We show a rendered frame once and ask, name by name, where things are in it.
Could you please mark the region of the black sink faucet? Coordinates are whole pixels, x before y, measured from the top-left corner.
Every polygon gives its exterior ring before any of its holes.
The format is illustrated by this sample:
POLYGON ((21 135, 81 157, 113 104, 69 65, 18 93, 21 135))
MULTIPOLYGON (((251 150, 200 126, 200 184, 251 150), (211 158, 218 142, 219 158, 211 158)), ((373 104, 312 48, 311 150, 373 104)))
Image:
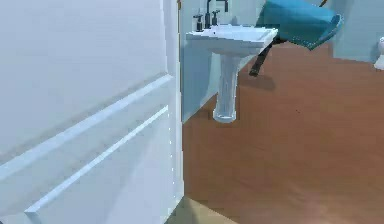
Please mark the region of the black sink faucet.
POLYGON ((206 13, 200 13, 194 15, 196 19, 196 31, 202 32, 204 29, 210 29, 212 26, 218 25, 218 17, 217 14, 221 12, 220 9, 215 9, 213 11, 210 10, 210 3, 212 1, 222 2, 224 4, 224 12, 227 13, 229 11, 229 0, 207 0, 206 1, 206 13))

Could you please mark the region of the white panelled room door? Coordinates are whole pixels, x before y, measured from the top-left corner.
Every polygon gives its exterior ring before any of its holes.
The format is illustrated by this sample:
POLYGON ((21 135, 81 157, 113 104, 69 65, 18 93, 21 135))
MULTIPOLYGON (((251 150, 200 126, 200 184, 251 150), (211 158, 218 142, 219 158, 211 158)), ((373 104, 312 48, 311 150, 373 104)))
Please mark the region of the white panelled room door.
POLYGON ((177 0, 0 0, 0 224, 165 224, 177 0))

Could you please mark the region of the teal towel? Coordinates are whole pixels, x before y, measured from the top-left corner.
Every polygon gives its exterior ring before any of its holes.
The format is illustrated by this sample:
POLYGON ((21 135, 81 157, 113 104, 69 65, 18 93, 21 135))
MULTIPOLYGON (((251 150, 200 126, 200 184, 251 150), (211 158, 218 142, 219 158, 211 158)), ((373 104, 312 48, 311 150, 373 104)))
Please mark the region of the teal towel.
POLYGON ((340 30, 343 16, 306 0, 266 0, 257 27, 275 28, 281 40, 314 50, 340 30))

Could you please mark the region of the white toilet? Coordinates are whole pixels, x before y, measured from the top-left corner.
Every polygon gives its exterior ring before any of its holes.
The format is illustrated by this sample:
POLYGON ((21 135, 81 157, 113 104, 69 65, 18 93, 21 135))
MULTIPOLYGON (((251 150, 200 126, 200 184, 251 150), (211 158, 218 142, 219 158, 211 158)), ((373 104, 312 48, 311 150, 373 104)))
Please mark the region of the white toilet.
POLYGON ((384 36, 377 43, 378 54, 374 62, 374 68, 384 70, 384 36))

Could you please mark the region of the white pedestal sink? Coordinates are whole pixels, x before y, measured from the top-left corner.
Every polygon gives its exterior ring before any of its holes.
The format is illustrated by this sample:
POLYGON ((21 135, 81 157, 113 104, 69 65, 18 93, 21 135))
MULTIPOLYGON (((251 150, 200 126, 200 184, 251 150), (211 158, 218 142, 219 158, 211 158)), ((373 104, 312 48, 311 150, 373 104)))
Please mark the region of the white pedestal sink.
POLYGON ((213 118, 217 122, 231 123, 236 119, 236 89, 241 61, 260 54, 277 34, 275 28, 231 24, 186 34, 189 42, 220 56, 221 75, 213 110, 213 118))

